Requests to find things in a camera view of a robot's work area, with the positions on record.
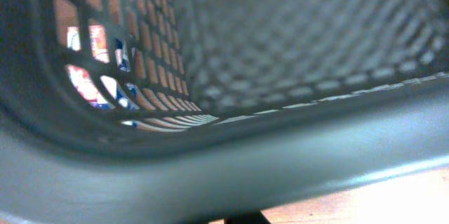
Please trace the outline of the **grey plastic mesh basket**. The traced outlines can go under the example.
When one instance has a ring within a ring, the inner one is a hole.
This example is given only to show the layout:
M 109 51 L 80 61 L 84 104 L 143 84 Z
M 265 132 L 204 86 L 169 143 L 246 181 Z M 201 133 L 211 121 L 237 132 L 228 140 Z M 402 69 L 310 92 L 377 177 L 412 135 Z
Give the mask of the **grey plastic mesh basket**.
M 138 110 L 90 106 L 89 27 Z M 1 219 L 205 223 L 448 163 L 448 0 L 1 0 Z

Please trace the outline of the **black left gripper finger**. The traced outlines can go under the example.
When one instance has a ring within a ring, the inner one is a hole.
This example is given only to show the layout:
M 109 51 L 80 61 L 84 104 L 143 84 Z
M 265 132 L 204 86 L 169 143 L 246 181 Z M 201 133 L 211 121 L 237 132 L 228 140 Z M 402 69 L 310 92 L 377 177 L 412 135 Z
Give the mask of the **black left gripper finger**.
M 224 224 L 271 224 L 261 211 L 240 213 L 224 219 Z

